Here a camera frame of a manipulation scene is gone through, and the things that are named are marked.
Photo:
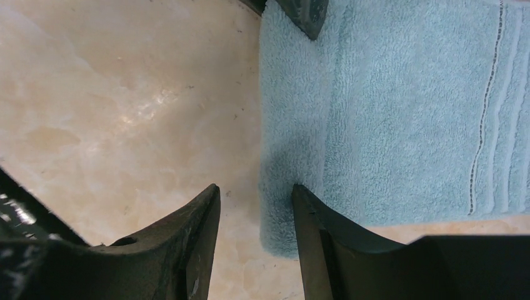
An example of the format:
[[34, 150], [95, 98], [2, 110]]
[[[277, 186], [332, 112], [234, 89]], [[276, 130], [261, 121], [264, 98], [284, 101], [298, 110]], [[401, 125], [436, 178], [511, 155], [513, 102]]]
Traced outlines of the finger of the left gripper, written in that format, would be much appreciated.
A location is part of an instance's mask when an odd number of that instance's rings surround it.
[[277, 3], [311, 41], [318, 38], [326, 20], [329, 0], [278, 0]]

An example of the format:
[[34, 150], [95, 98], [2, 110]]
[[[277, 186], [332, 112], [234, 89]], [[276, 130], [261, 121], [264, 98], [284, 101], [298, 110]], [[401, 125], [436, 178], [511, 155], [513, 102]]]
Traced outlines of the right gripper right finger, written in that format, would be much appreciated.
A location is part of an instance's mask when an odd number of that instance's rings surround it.
[[306, 299], [528, 299], [529, 236], [382, 237], [293, 187]]

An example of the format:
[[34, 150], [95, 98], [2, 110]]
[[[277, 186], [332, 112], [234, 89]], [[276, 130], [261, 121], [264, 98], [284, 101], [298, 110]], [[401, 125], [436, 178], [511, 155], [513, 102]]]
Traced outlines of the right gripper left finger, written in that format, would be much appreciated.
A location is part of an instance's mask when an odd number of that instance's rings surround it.
[[2, 299], [207, 299], [221, 214], [212, 184], [105, 246], [1, 223]]

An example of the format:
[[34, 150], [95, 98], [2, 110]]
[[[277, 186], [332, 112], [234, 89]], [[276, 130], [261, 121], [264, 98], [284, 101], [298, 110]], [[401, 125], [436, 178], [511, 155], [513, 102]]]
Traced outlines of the light blue towel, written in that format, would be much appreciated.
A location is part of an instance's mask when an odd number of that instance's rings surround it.
[[298, 255], [302, 184], [362, 226], [529, 212], [529, 2], [330, 1], [262, 14], [260, 238]]

